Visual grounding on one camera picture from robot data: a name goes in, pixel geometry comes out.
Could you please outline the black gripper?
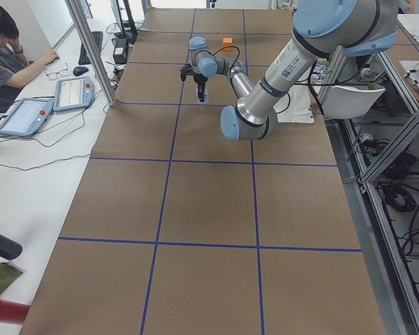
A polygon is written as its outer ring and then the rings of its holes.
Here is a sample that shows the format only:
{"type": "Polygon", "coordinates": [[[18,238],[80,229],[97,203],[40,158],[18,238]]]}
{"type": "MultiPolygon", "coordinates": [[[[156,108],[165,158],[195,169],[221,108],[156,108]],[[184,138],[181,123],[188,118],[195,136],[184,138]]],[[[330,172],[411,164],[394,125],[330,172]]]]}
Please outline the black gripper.
{"type": "Polygon", "coordinates": [[[200,73],[194,73],[193,80],[198,85],[196,89],[196,100],[205,102],[205,85],[208,81],[208,78],[200,73]]]}

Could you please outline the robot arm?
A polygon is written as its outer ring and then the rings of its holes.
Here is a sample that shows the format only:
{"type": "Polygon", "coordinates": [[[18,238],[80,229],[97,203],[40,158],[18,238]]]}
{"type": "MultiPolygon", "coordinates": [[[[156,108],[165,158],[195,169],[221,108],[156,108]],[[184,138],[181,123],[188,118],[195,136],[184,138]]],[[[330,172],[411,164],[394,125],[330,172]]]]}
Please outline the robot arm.
{"type": "Polygon", "coordinates": [[[261,140],[273,134],[278,119],[274,106],[317,59],[337,47],[345,57],[385,51],[396,38],[398,1],[300,1],[293,16],[292,38],[270,64],[257,84],[252,84],[238,59],[217,57],[207,41],[189,41],[191,61],[180,70],[197,83],[197,98],[205,100],[205,83],[225,75],[238,97],[221,112],[221,131],[230,140],[261,140]]]}

